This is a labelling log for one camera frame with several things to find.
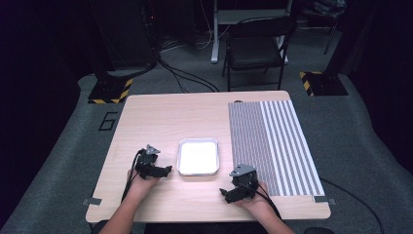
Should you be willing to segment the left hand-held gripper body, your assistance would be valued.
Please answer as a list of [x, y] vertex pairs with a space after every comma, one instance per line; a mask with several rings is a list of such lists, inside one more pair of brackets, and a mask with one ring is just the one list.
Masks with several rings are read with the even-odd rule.
[[150, 144], [147, 144], [145, 148], [140, 149], [135, 155], [134, 169], [142, 178], [160, 177], [161, 173], [155, 166], [155, 162], [158, 159], [160, 150], [156, 149]]

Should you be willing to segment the black equipment cabinet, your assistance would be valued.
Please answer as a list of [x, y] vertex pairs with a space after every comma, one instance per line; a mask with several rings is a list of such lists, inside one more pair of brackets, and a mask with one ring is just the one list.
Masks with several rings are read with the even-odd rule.
[[157, 36], [150, 0], [112, 0], [107, 36], [116, 68], [156, 64]]

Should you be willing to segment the black yellow striped stand base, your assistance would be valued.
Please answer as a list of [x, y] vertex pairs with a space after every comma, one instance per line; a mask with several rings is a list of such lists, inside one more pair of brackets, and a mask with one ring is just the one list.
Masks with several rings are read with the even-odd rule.
[[310, 97], [346, 96], [348, 94], [337, 75], [328, 76], [320, 71], [303, 71], [299, 75]]
[[97, 82], [88, 97], [88, 103], [121, 103], [126, 99], [131, 84], [132, 79], [115, 79], [106, 83]]

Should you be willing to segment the black stand post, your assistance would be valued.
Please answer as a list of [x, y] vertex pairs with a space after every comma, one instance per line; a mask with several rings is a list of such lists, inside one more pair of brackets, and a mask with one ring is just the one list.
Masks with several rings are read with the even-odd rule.
[[333, 79], [339, 73], [350, 74], [365, 47], [365, 36], [378, 0], [351, 0], [341, 18], [342, 35], [324, 74]]
[[110, 75], [107, 73], [105, 66], [105, 46], [102, 43], [99, 29], [96, 25], [94, 14], [90, 9], [88, 0], [81, 0], [84, 6], [84, 18], [87, 34], [88, 58], [94, 74], [99, 84], [107, 85], [110, 81]]

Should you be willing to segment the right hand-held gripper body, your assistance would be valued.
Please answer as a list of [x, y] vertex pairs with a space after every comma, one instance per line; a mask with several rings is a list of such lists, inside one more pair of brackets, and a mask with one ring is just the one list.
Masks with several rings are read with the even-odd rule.
[[239, 164], [234, 170], [230, 172], [233, 178], [232, 183], [234, 195], [241, 195], [243, 199], [252, 199], [258, 188], [257, 171], [254, 167], [245, 164]]

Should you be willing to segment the person's right hand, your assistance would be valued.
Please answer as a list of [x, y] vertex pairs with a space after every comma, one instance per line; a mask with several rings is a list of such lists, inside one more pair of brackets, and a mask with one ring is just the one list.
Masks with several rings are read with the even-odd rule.
[[259, 182], [257, 193], [252, 199], [237, 201], [236, 205], [246, 209], [256, 220], [277, 216], [267, 201], [267, 186], [263, 181]]

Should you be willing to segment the black folding chair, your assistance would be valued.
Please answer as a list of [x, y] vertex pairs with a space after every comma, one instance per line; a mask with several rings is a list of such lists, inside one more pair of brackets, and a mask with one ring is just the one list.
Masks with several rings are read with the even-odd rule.
[[227, 79], [227, 91], [247, 87], [232, 81], [232, 71], [262, 69], [266, 73], [270, 68], [278, 68], [280, 74], [267, 85], [276, 85], [279, 90], [289, 41], [296, 28], [296, 19], [289, 16], [244, 19], [234, 24], [226, 40], [221, 73]]

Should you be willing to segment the grey striped placemat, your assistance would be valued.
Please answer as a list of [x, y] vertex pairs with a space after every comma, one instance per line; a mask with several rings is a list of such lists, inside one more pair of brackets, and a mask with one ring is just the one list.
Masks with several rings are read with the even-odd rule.
[[228, 104], [233, 164], [250, 165], [272, 196], [324, 194], [290, 100]]

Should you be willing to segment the person's left hand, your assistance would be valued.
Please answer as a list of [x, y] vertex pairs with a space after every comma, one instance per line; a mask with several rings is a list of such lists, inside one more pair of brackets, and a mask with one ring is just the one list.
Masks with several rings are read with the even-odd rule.
[[129, 171], [130, 188], [128, 197], [143, 199], [150, 190], [160, 181], [156, 177], [142, 178], [136, 171]]

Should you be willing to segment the white desk frame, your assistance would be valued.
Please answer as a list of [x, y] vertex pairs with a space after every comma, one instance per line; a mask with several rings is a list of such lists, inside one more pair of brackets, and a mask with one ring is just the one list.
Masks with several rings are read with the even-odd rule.
[[283, 9], [237, 9], [234, 7], [229, 10], [219, 8], [219, 1], [213, 0], [213, 40], [210, 62], [218, 63], [219, 57], [219, 25], [231, 25], [241, 20], [260, 17], [278, 17], [287, 16], [291, 12], [292, 0], [286, 0], [286, 6]]

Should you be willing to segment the white square tray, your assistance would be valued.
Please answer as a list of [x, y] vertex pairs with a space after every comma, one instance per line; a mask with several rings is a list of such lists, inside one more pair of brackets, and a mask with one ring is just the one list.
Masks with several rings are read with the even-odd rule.
[[186, 138], [179, 143], [177, 170], [182, 176], [212, 176], [219, 166], [214, 138]]

